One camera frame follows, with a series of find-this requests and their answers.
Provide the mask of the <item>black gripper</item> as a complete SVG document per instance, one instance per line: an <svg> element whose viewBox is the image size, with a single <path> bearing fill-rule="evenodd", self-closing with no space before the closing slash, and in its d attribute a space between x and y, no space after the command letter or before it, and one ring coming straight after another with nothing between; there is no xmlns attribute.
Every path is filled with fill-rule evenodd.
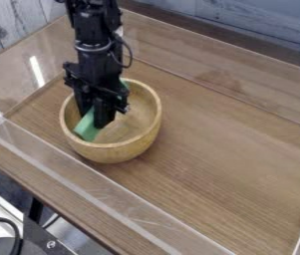
<svg viewBox="0 0 300 255"><path fill-rule="evenodd" d="M64 84L72 88L75 80L85 80L96 83L104 80L112 80L120 77L123 68L129 65L123 63L123 44L109 41L103 46L85 45L75 43L77 53L77 62L65 62ZM103 99L95 99L93 91L88 86L75 87L75 101L80 116L83 116L93 103L93 125L95 128L103 128L115 119L113 104Z"/></svg>

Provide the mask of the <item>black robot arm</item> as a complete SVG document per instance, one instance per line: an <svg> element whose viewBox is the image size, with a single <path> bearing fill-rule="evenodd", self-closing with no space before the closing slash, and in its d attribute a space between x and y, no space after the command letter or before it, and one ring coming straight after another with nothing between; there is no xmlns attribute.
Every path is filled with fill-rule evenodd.
<svg viewBox="0 0 300 255"><path fill-rule="evenodd" d="M121 10L117 0L55 0L63 3L75 32L77 62L64 62L64 84L72 89L79 114L92 112L93 127L103 128L116 113L128 110L129 89L121 72L132 62L123 62L123 48L132 52L123 37Z"/></svg>

